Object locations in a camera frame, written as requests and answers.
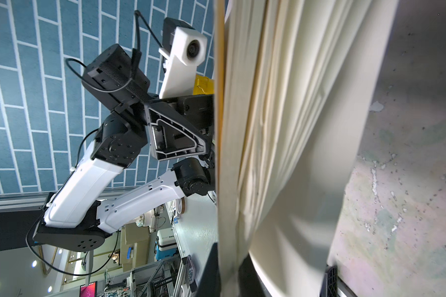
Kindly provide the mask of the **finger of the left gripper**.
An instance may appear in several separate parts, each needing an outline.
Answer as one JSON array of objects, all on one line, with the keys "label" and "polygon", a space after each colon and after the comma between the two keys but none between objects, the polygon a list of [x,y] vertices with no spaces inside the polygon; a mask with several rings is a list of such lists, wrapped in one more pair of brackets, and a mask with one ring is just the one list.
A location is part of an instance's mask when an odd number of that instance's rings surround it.
[{"label": "finger of the left gripper", "polygon": [[152,100],[144,104],[150,151],[158,161],[206,155],[208,136],[201,132],[178,100]]}]

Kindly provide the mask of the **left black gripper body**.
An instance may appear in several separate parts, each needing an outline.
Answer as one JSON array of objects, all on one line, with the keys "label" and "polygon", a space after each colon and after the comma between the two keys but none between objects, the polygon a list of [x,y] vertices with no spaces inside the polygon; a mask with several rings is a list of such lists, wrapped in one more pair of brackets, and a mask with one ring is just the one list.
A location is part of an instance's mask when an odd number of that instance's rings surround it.
[{"label": "left black gripper body", "polygon": [[213,151],[214,95],[154,98],[144,104],[150,151],[158,161],[209,157]]}]

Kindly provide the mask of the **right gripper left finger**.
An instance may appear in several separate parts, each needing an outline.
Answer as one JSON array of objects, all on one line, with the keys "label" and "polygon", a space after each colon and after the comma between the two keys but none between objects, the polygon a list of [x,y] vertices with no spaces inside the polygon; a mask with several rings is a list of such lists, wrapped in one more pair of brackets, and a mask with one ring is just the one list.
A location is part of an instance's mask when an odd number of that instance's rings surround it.
[{"label": "right gripper left finger", "polygon": [[218,243],[214,243],[196,291],[196,297],[220,297],[221,276],[219,272]]}]

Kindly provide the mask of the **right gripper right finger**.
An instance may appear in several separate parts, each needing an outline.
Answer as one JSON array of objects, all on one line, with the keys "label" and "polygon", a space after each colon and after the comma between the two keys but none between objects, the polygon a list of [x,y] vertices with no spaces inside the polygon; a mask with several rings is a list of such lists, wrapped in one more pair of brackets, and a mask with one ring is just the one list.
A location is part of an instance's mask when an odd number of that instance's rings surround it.
[{"label": "right gripper right finger", "polygon": [[249,254],[239,267],[237,279],[240,297],[265,297],[265,292]]}]

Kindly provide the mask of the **blue book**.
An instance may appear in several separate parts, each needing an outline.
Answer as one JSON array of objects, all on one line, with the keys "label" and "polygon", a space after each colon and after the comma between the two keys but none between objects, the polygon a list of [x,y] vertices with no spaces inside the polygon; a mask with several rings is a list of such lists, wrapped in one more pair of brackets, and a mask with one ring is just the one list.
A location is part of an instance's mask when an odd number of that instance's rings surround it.
[{"label": "blue book", "polygon": [[218,1],[221,296],[320,293],[397,1]]}]

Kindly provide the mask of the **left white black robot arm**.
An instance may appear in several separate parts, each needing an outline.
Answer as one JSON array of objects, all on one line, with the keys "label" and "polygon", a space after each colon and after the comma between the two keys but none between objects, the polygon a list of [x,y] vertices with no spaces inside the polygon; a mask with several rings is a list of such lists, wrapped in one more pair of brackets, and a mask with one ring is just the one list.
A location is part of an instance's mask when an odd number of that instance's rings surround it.
[{"label": "left white black robot arm", "polygon": [[[114,44],[85,67],[83,84],[109,109],[83,158],[62,188],[48,196],[26,243],[86,252],[103,245],[123,225],[171,200],[215,189],[212,95],[159,99],[138,68],[141,54]],[[105,188],[132,165],[142,148],[174,160],[161,176],[117,198]]]}]

